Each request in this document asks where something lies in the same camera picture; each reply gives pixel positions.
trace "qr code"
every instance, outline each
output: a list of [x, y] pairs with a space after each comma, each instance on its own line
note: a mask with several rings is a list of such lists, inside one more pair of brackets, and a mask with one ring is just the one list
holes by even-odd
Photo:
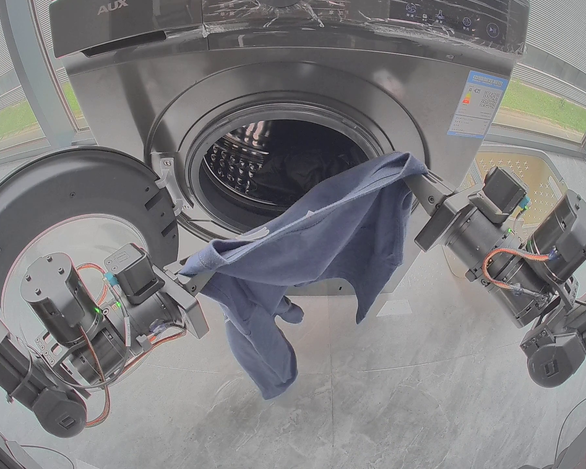
[[480, 101], [480, 107], [495, 109], [500, 97], [501, 92], [491, 92], [490, 90], [485, 90], [484, 95], [482, 96], [482, 100]]

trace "floor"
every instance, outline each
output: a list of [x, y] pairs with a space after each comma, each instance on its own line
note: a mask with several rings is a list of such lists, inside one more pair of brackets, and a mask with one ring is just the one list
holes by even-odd
[[[584, 162], [551, 158], [586, 200]], [[585, 291], [586, 266], [577, 274]], [[58, 440], [0, 391], [0, 429], [62, 450], [79, 469], [517, 469], [553, 462], [563, 420], [586, 396], [586, 362], [562, 387], [531, 382], [517, 345], [525, 330], [454, 277], [440, 248], [420, 255], [377, 316], [358, 326], [353, 298], [296, 298], [304, 321], [282, 328], [300, 377], [268, 402], [232, 357], [219, 309], [202, 302], [210, 333], [165, 345], [113, 387], [101, 426]], [[90, 416], [101, 408], [96, 395]], [[561, 448], [582, 424], [586, 403]], [[34, 456], [44, 468], [69, 467]]]

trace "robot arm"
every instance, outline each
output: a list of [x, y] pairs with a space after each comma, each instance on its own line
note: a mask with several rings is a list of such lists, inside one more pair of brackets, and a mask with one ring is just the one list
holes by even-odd
[[[432, 173], [407, 184], [431, 216], [417, 245], [451, 248], [468, 266], [467, 278], [490, 292], [517, 327], [536, 320], [521, 344], [536, 383], [554, 387], [568, 379], [586, 357], [586, 306], [576, 301], [574, 277], [586, 260], [580, 196], [567, 192], [523, 243], [506, 222], [516, 207], [527, 207], [527, 188], [506, 170], [493, 168], [484, 186], [462, 192]], [[98, 306], [66, 254], [37, 259], [21, 293], [47, 330], [35, 340], [33, 358], [0, 321], [0, 386], [48, 432], [78, 434], [87, 390], [113, 384], [170, 327], [197, 338], [208, 332], [195, 295], [211, 275], [185, 277], [182, 265], [160, 269], [137, 246], [125, 245], [104, 262], [114, 299]]]
[[178, 275], [182, 262], [160, 270], [132, 244], [105, 265], [115, 273], [109, 277], [112, 291], [119, 293], [117, 284], [122, 293], [101, 306], [66, 254], [41, 257], [29, 267], [22, 296], [47, 328], [35, 339], [35, 357], [12, 339], [0, 319], [0, 387], [10, 401], [33, 411], [46, 431], [62, 438], [85, 427], [87, 390], [119, 379], [129, 360], [138, 360], [156, 345], [153, 336], [170, 326], [196, 338], [209, 330], [194, 297], [209, 273], [194, 279]]
[[562, 384], [586, 357], [586, 302], [576, 300], [574, 276], [586, 261], [586, 203], [569, 190], [523, 243], [506, 222], [527, 206], [527, 187], [506, 170], [495, 167], [484, 186], [458, 193], [432, 173], [408, 185], [431, 215], [415, 242], [423, 251], [448, 246], [517, 327], [535, 320], [521, 342], [530, 377]]

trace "washing machine drum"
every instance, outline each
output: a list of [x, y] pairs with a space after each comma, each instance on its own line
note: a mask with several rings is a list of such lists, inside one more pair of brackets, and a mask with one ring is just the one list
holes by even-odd
[[299, 120], [258, 121], [211, 145], [201, 166], [229, 201], [276, 216], [321, 181], [367, 160], [340, 132]]

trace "grass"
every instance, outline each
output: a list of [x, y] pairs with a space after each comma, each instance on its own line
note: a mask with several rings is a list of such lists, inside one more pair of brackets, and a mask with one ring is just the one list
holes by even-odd
[[[76, 118], [82, 116], [82, 110], [78, 105], [78, 100], [70, 83], [65, 82], [62, 87], [67, 104], [74, 116]], [[16, 105], [7, 106], [0, 110], [0, 139], [34, 129], [38, 126], [37, 118], [35, 118], [35, 114], [32, 112], [28, 101], [21, 101]]]
[[37, 119], [27, 101], [0, 110], [0, 138], [37, 126]]
[[[72, 113], [79, 118], [82, 110], [69, 82], [62, 85]], [[545, 118], [565, 129], [581, 134], [586, 133], [586, 108], [566, 99], [529, 87], [520, 81], [512, 80], [501, 101], [501, 107], [520, 111], [529, 115]], [[8, 137], [35, 128], [37, 120], [27, 101], [5, 107], [0, 111], [0, 138]]]
[[512, 80], [501, 107], [544, 118], [565, 129], [586, 133], [586, 108]]

